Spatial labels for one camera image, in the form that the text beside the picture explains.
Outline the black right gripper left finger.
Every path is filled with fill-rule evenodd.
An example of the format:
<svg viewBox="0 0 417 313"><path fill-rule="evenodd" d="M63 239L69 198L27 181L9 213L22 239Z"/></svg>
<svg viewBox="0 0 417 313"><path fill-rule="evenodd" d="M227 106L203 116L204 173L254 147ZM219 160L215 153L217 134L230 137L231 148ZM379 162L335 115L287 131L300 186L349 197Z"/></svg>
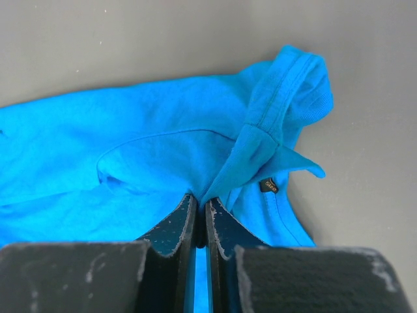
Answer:
<svg viewBox="0 0 417 313"><path fill-rule="evenodd" d="M132 242L1 250L2 312L191 312L197 201L185 195Z"/></svg>

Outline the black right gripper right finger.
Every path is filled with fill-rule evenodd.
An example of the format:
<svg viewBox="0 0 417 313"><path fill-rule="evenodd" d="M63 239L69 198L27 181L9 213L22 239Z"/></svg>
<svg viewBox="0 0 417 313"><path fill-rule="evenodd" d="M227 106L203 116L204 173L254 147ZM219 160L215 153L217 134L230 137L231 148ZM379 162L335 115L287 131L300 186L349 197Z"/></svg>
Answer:
<svg viewBox="0 0 417 313"><path fill-rule="evenodd" d="M212 312L411 312L386 258L359 247L273 247L205 206Z"/></svg>

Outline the blue t shirt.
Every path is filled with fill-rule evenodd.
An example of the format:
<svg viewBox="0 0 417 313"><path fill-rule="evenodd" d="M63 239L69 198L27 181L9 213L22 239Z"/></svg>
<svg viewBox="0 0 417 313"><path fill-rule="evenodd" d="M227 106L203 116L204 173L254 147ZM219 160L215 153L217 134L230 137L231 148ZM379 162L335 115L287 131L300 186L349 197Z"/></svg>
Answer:
<svg viewBox="0 0 417 313"><path fill-rule="evenodd" d="M69 93L1 110L1 250L18 243L132 242L187 194L197 201L193 310L208 312L205 206L217 198L270 246L311 247L289 174L332 109L325 61L285 46L272 61Z"/></svg>

